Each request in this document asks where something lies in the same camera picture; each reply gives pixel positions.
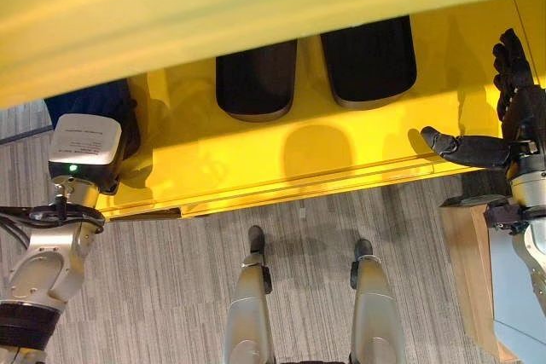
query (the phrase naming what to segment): robotic hand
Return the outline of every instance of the robotic hand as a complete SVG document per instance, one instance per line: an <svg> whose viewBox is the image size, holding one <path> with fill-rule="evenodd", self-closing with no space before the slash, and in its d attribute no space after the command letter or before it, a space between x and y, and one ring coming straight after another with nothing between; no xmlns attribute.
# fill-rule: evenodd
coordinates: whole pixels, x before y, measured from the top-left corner
<svg viewBox="0 0 546 364"><path fill-rule="evenodd" d="M493 48L494 84L501 94L497 115L502 138L449 136L433 127L421 131L442 158L461 165L502 169L515 204L488 204L489 228L510 230L513 246L531 274L533 291L546 315L546 94L533 83L521 42L508 29Z"/></svg>
<svg viewBox="0 0 546 364"><path fill-rule="evenodd" d="M139 144L125 80L46 100L55 126L50 205L0 207L0 225L26 247L0 300L0 364L44 364L45 346L84 281L84 260L104 217L98 194L118 187L119 166ZM20 226L32 230L31 237Z"/></svg>

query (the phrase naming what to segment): yellow table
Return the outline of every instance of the yellow table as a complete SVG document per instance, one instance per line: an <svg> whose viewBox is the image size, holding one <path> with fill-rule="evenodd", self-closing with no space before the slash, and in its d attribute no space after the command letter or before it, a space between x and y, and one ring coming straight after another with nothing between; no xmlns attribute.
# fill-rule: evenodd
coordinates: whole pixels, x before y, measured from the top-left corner
<svg viewBox="0 0 546 364"><path fill-rule="evenodd" d="M413 14L417 81L369 111L334 103L318 37L299 40L293 107L270 123L218 108L214 59L135 76L142 146L98 207L111 219L192 217L470 170L432 154L418 131L499 136L492 46L513 27L544 81L545 10L545 0L492 0Z"/></svg>
<svg viewBox="0 0 546 364"><path fill-rule="evenodd" d="M0 107L482 0L0 0Z"/></svg>

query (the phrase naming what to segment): black cable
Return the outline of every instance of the black cable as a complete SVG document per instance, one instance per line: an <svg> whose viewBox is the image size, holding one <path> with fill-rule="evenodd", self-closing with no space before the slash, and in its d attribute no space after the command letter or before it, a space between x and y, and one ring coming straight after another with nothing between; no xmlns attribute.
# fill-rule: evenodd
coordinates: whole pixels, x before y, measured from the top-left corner
<svg viewBox="0 0 546 364"><path fill-rule="evenodd" d="M21 132L20 134L17 134L15 136L8 136L6 138L1 138L0 145L7 144L9 142L19 141L29 136L36 136L38 134L43 134L44 132L48 132L51 130L53 130L53 125L46 125L45 127L36 128L35 130Z"/></svg>
<svg viewBox="0 0 546 364"><path fill-rule="evenodd" d="M16 226L12 221L10 221L8 218L0 217L0 228L16 238L25 249L28 249L28 245L30 244L31 239L22 229Z"/></svg>
<svg viewBox="0 0 546 364"><path fill-rule="evenodd" d="M17 223L11 221L10 219L6 217L0 217L0 222L3 223L3 225L7 226L16 234L18 234L26 242L27 246L30 244L31 242L30 236L22 228L20 228L17 225Z"/></svg>

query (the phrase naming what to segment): black robotic finger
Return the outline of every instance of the black robotic finger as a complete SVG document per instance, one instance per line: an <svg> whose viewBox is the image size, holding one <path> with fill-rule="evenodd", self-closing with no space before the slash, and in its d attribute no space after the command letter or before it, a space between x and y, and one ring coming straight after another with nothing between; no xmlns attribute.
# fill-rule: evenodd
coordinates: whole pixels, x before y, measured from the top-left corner
<svg viewBox="0 0 546 364"><path fill-rule="evenodd" d="M500 38L502 44L496 44L493 48L495 55L494 66L499 74L507 78L510 93L516 89L533 84L531 67L526 59L521 41L515 35L514 29L508 29Z"/></svg>
<svg viewBox="0 0 546 364"><path fill-rule="evenodd" d="M433 127L425 127L421 135L440 157L459 165L478 168L503 168L510 158L510 146L492 136L450 136Z"/></svg>
<svg viewBox="0 0 546 364"><path fill-rule="evenodd" d="M498 72L506 72L510 68L510 56L504 44L497 43L493 47L493 55L495 56L495 61L493 66Z"/></svg>

